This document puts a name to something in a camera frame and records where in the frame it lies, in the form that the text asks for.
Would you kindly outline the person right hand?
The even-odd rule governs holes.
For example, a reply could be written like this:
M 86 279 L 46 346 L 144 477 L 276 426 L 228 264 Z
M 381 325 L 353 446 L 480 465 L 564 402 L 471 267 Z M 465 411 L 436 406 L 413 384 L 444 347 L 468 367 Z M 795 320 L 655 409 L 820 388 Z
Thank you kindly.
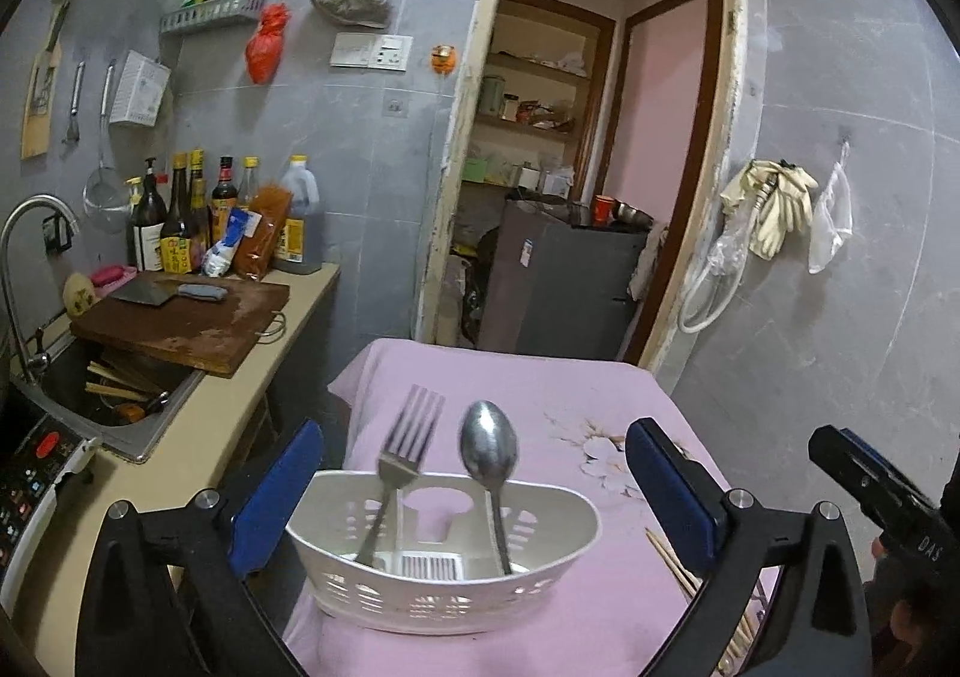
M 871 544 L 874 573 L 864 585 L 867 613 L 874 638 L 874 674 L 893 675 L 907 667 L 923 646 L 926 632 L 915 624 L 913 609 L 905 599 L 908 570 L 884 542 Z

